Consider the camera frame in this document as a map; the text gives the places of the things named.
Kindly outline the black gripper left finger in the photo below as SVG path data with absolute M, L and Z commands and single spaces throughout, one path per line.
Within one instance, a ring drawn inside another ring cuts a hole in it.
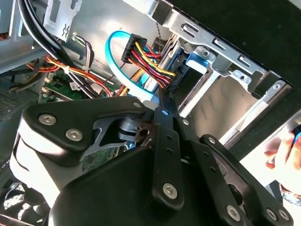
M 169 97 L 151 109 L 138 98 L 44 103 L 21 116 L 10 167 L 52 209 L 73 180 L 131 151 L 153 153 L 151 195 L 164 209 L 184 205 L 179 135 Z

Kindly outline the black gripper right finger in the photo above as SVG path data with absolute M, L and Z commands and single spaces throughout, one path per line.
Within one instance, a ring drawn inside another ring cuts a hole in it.
M 180 135 L 181 155 L 189 157 L 205 190 L 215 226 L 292 226 L 293 218 L 241 163 L 213 136 L 197 137 L 169 98 Z

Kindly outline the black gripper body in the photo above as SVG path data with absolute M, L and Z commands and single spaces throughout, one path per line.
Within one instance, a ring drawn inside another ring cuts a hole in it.
M 51 226 L 217 226 L 195 168 L 182 163 L 184 205 L 166 210 L 151 195 L 153 153 L 125 153 L 70 182 L 49 214 Z

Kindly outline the person's hand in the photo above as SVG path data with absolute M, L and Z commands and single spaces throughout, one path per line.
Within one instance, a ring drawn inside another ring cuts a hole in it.
M 292 132 L 282 135 L 277 149 L 265 153 L 266 167 L 272 170 L 281 188 L 294 195 L 301 195 L 301 138 Z

